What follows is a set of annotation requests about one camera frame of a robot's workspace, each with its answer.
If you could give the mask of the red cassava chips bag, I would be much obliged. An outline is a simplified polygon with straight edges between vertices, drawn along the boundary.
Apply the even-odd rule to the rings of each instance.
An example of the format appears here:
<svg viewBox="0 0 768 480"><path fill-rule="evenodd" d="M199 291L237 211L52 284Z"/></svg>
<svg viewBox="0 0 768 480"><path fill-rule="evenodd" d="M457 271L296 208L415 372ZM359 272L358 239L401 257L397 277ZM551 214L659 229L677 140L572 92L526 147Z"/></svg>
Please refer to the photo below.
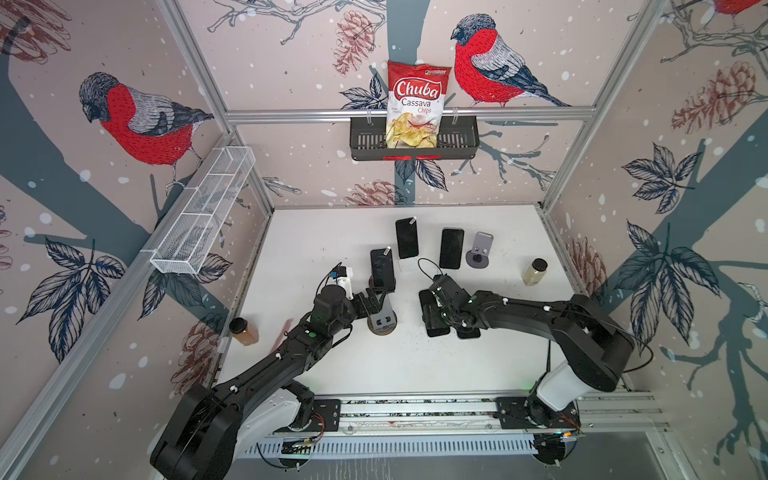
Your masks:
<svg viewBox="0 0 768 480"><path fill-rule="evenodd" d="M389 149L436 148L450 67L388 63Z"/></svg>

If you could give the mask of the purple edged phone on stand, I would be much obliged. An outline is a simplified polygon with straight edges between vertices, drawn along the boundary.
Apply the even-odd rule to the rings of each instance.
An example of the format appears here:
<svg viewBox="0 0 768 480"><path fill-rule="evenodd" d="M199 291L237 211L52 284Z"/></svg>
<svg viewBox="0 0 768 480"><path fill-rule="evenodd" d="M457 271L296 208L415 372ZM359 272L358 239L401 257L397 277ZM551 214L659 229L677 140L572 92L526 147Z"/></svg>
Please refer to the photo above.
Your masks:
<svg viewBox="0 0 768 480"><path fill-rule="evenodd" d="M370 251L370 287L375 291L392 293L396 289L393 254L390 247Z"/></svg>

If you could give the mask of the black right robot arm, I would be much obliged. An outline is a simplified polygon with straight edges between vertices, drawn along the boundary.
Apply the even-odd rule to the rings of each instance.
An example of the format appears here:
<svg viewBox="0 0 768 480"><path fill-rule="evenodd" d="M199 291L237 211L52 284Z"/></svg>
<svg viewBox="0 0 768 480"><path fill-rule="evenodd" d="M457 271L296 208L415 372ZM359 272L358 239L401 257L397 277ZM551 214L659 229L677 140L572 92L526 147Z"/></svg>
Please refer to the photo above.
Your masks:
<svg viewBox="0 0 768 480"><path fill-rule="evenodd" d="M635 349L632 335L584 295L543 302L486 290L469 294L447 274L434 276L427 292L433 300L422 316L430 336L455 330L461 339L474 339L483 330L505 329L559 346L564 361L534 384L526 401L531 414L560 413L591 391L613 392Z"/></svg>

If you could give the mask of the black wall basket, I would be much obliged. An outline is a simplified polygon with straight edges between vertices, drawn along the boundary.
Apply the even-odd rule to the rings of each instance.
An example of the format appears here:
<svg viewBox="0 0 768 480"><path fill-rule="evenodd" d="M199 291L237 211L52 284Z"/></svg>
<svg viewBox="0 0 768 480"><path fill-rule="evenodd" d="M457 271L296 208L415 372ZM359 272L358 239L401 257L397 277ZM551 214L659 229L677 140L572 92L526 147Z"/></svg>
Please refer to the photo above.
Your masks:
<svg viewBox="0 0 768 480"><path fill-rule="evenodd" d="M479 133L475 117L444 117L436 147L389 148L385 118L352 118L349 147L356 161L466 160L479 149Z"/></svg>

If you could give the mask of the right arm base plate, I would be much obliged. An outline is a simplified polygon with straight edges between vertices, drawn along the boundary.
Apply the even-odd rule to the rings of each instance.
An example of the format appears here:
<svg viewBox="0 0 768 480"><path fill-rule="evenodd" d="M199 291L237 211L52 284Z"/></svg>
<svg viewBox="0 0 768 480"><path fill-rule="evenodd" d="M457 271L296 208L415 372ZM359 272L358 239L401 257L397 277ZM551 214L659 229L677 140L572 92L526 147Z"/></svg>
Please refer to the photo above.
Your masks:
<svg viewBox="0 0 768 480"><path fill-rule="evenodd" d="M551 409L536 396L497 397L497 412L503 430L557 429L579 430L581 428L577 405L571 402L564 410Z"/></svg>

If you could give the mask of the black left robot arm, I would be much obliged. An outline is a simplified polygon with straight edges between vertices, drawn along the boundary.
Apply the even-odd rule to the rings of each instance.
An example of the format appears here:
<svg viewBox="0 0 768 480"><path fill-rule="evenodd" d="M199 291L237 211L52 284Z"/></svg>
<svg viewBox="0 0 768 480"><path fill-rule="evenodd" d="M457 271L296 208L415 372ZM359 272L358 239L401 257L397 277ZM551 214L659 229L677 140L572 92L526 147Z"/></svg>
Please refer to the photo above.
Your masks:
<svg viewBox="0 0 768 480"><path fill-rule="evenodd" d="M222 479L249 444L309 417L313 393L297 377L336 344L335 335L383 309L387 294L367 289L347 296L323 287L313 308L276 351L232 379L207 388L193 385L181 398L150 455L166 479Z"/></svg>

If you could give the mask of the grey round phone stand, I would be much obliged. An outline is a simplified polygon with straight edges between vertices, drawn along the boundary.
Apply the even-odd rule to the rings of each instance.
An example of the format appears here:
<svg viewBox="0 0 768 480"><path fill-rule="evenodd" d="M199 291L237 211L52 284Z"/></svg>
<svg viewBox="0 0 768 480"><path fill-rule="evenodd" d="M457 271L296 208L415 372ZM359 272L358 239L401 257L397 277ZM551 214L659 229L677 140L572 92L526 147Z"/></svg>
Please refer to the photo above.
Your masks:
<svg viewBox="0 0 768 480"><path fill-rule="evenodd" d="M477 232L472 248L466 253L465 260L468 266L475 269L485 269L489 265L489 254L494 237L486 232Z"/></svg>

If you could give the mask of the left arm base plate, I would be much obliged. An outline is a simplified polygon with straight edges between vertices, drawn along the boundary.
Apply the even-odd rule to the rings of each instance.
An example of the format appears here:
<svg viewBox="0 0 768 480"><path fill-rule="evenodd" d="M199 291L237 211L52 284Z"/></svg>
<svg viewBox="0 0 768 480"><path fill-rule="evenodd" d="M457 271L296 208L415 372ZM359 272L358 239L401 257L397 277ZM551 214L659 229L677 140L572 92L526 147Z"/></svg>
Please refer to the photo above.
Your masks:
<svg viewBox="0 0 768 480"><path fill-rule="evenodd" d="M337 432L341 418L339 399L315 399L311 404L302 403L297 417L287 426L290 432L319 434Z"/></svg>

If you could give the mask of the black phone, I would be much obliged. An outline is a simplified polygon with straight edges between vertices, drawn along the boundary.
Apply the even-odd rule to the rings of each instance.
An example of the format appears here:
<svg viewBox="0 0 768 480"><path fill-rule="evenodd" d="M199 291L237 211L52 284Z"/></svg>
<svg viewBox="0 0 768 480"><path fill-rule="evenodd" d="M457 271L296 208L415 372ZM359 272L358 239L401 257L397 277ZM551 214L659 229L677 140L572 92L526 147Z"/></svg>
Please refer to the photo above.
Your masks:
<svg viewBox="0 0 768 480"><path fill-rule="evenodd" d="M395 221L398 256L401 260L419 255L418 225L415 217Z"/></svg>
<svg viewBox="0 0 768 480"><path fill-rule="evenodd" d="M443 270L458 270L461 267L464 230L444 228L441 232L439 267Z"/></svg>
<svg viewBox="0 0 768 480"><path fill-rule="evenodd" d="M478 328L458 326L455 328L455 331L458 338L463 340L476 339L481 336L481 330Z"/></svg>
<svg viewBox="0 0 768 480"><path fill-rule="evenodd" d="M422 321L427 336L430 338L448 335L450 326L441 317L437 299L430 290L421 290L418 294L421 306Z"/></svg>

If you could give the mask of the wooden round phone stand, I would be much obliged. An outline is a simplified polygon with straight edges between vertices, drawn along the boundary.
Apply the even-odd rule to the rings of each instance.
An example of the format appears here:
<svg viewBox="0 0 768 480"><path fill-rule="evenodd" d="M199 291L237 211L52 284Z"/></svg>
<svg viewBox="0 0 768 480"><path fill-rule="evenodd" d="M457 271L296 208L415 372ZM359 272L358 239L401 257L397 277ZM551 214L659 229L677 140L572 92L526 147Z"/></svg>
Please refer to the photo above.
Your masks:
<svg viewBox="0 0 768 480"><path fill-rule="evenodd" d="M395 330L397 315L388 296L382 298L379 310L368 317L367 325L369 330L377 336L386 336Z"/></svg>

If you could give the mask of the yellow liquid jar black lid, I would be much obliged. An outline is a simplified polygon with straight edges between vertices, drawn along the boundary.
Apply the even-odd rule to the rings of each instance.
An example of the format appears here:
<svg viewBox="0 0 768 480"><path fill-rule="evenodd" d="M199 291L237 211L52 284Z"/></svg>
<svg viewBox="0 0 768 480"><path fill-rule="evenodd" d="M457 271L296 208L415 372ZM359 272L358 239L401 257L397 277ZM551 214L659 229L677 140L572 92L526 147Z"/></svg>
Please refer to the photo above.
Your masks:
<svg viewBox="0 0 768 480"><path fill-rule="evenodd" d="M535 258L522 274L526 286L537 285L541 282L548 269L548 262L543 258Z"/></svg>

